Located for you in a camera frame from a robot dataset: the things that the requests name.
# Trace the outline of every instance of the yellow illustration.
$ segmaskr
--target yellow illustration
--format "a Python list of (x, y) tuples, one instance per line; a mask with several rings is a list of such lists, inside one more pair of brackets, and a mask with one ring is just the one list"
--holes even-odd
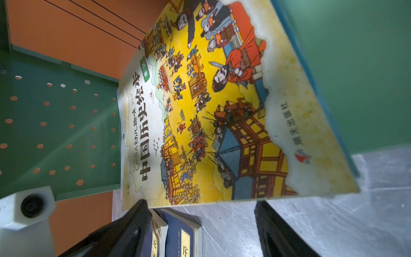
[(170, 204), (296, 194), (285, 184), (287, 158), (264, 128), (265, 45), (240, 3), (215, 0), (170, 1), (144, 38), (145, 58), (159, 67)]

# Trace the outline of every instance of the orange wall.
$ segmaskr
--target orange wall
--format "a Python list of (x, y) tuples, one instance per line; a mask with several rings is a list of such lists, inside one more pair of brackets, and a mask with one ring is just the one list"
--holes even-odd
[[(167, 0), (95, 0), (124, 22), (91, 0), (48, 0), (91, 24), (138, 47)], [(119, 79), (135, 48), (76, 18), (45, 0), (7, 0), (11, 43), (71, 64)]]
[(113, 192), (56, 202), (57, 208), (48, 219), (56, 255), (111, 223), (112, 204)]

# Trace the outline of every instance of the book cover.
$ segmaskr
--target book cover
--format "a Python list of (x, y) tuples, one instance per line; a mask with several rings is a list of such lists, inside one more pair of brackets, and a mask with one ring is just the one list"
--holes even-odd
[(167, 3), (119, 81), (124, 210), (358, 191), (279, 16), (269, 0)]
[(147, 234), (145, 234), (143, 241), (143, 249), (141, 250), (141, 256), (159, 256), (158, 239), (153, 231), (152, 223), (148, 227)]
[(165, 256), (193, 257), (195, 252), (194, 230), (167, 211), (161, 210), (160, 216), (169, 225)]

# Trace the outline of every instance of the green label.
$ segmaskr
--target green label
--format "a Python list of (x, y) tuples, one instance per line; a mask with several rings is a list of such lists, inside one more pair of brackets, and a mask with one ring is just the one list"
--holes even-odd
[(150, 73), (148, 72), (147, 63), (145, 62), (145, 57), (140, 60), (141, 71), (143, 72), (144, 82), (147, 82), (150, 78)]

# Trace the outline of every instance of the star-shaped hole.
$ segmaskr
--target star-shaped hole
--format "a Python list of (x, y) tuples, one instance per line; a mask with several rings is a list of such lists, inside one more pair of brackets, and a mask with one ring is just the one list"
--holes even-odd
[(78, 179), (77, 182), (76, 182), (77, 186), (81, 186), (81, 185), (83, 185), (83, 183), (84, 183), (83, 179), (81, 179), (81, 180)]

